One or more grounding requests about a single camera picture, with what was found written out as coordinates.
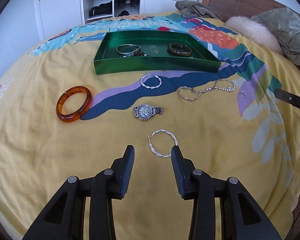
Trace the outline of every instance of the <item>orange translucent bracelet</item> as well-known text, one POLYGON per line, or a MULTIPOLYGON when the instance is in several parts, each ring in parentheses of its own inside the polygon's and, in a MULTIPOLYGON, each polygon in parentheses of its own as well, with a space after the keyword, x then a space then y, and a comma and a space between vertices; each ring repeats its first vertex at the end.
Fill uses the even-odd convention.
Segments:
POLYGON ((57 102, 57 106, 56 106, 57 116, 63 122, 73 122, 73 121, 76 121, 76 120, 78 120, 81 116, 83 116, 88 111, 91 101, 92 101, 91 92, 86 87, 77 86, 77 87, 70 88, 69 90, 67 90, 66 92, 64 92, 62 94, 62 96, 59 98, 59 100, 57 102), (72 113, 72 114, 62 114, 61 110, 62 110, 62 106, 63 106, 64 102, 70 96, 72 96, 73 94, 76 94, 76 93, 84 93, 84 94, 86 94, 87 98, 86 98, 85 102, 74 113, 72 113))

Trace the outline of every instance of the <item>folded clothes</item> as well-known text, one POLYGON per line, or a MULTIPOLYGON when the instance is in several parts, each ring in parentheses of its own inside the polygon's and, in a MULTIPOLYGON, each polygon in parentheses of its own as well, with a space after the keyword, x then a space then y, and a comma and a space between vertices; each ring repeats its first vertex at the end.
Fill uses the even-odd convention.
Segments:
POLYGON ((92 7, 89 11, 90 18, 101 14, 112 14, 112 1, 109 3, 102 3, 99 6, 92 7))
POLYGON ((120 16, 128 16, 128 15, 129 15, 129 12, 126 11, 126 10, 124 10, 120 14, 118 14, 118 17, 120 17, 120 16))
POLYGON ((203 3, 195 1, 177 1, 175 7, 181 12, 183 18, 187 17, 203 17, 203 18, 215 18, 222 21, 222 17, 210 7, 203 3))

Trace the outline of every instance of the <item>white fluffy fur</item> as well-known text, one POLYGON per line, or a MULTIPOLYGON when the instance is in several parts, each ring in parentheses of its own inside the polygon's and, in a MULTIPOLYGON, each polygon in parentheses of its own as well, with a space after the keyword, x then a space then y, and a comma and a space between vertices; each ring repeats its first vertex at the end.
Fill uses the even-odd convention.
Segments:
POLYGON ((267 46, 270 50, 284 55, 277 38, 261 23, 250 20, 248 17, 234 16, 227 20, 225 27, 240 33, 260 46, 267 46))

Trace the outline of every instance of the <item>silver bangle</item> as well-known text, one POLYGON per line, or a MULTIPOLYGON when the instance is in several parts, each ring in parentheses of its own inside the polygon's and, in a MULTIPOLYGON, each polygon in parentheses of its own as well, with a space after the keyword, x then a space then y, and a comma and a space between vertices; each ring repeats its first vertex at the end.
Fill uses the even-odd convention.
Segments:
POLYGON ((165 132, 165 133, 171 135, 171 137, 172 137, 173 140, 174 140, 174 145, 178 145, 178 140, 176 139, 176 137, 175 137, 175 135, 174 135, 173 133, 171 133, 171 132, 169 132, 169 131, 167 131, 167 130, 164 130, 164 129, 156 130, 156 131, 154 131, 154 132, 152 133, 152 135, 149 135, 149 136, 148 136, 148 139, 149 139, 149 146, 150 146, 150 148, 151 148, 151 151, 152 151, 153 153, 155 153, 155 155, 157 155, 158 157, 168 158, 168 157, 171 156, 171 153, 170 153, 169 155, 162 155, 162 154, 158 153, 158 152, 153 148, 152 143, 151 143, 151 141, 150 141, 150 138, 151 138, 153 135, 155 135, 156 133, 158 133, 158 132, 165 132))
POLYGON ((155 89, 155 88, 158 88, 158 87, 161 86, 161 84, 162 84, 161 78, 159 78, 159 77, 156 76, 156 75, 152 75, 152 74, 150 74, 150 73, 147 73, 147 74, 145 74, 142 78, 140 78, 140 82, 141 82, 141 85, 142 85, 143 87, 149 88, 149 89, 155 89), (146 76, 151 76, 151 77, 155 77, 155 78, 159 79, 159 85, 157 85, 157 86, 155 86, 155 87, 149 87, 149 86, 145 85, 145 84, 143 83, 143 79, 144 79, 146 76))
POLYGON ((126 57, 131 57, 133 56, 134 53, 136 53, 137 51, 141 50, 141 47, 139 45, 135 45, 135 44, 121 44, 117 47, 117 53, 126 57), (131 52, 120 52, 118 49, 122 48, 122 47, 136 47, 136 49, 134 51, 131 52))

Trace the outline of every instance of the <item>orange patch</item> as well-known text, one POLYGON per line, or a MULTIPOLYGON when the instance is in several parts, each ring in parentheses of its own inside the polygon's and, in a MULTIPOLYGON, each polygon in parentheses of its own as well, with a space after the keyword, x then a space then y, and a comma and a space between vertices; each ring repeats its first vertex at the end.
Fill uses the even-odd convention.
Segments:
POLYGON ((120 17, 115 17, 115 20, 119 19, 128 19, 128 20, 144 20, 147 19, 148 16, 142 16, 142 15, 124 15, 120 17))
POLYGON ((190 30, 189 33, 197 36, 202 41, 218 45, 221 49, 234 49, 239 45, 236 39, 221 31, 196 29, 190 30))

